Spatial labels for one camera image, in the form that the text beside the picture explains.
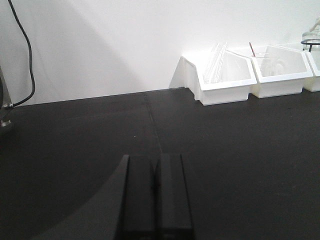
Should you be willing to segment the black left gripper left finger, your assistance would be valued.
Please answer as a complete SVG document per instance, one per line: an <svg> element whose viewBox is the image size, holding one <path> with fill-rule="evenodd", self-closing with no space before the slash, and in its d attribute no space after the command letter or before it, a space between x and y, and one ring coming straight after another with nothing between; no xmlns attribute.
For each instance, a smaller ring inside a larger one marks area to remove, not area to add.
<svg viewBox="0 0 320 240"><path fill-rule="evenodd" d="M155 173L148 156L123 155L124 187L116 240L155 240Z"/></svg>

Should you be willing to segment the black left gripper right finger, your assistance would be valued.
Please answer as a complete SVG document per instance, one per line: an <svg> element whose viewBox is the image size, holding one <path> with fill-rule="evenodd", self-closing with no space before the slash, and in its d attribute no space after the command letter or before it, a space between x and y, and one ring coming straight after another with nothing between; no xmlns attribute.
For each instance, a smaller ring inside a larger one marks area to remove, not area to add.
<svg viewBox="0 0 320 240"><path fill-rule="evenodd" d="M180 154L164 153L155 169L155 219L159 240L193 240L194 226Z"/></svg>

